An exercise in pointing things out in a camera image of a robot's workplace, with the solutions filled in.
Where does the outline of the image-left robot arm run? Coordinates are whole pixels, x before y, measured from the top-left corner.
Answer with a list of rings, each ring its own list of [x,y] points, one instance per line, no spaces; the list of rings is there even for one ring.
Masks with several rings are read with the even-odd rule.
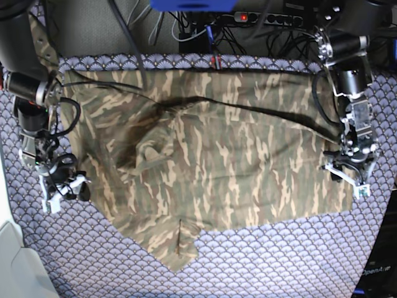
[[[33,168],[43,192],[45,213],[61,210],[60,200],[88,201],[86,172],[72,153],[56,156],[59,139],[78,124],[80,105],[63,97],[56,72],[41,64],[29,21],[32,1],[1,1],[1,86],[13,94],[13,114],[20,125],[19,158]]]

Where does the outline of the image-right robot arm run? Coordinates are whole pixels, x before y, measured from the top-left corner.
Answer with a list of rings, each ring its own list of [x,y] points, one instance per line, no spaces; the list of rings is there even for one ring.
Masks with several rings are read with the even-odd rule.
[[[365,91],[373,83],[368,60],[370,36],[380,27],[396,1],[320,1],[314,40],[323,69],[312,83],[316,107],[325,121],[339,131],[339,150],[327,151],[323,169],[352,186],[353,197],[371,195],[370,179],[380,156],[373,128],[373,106]],[[321,106],[317,83],[327,77],[339,118],[332,121]]]

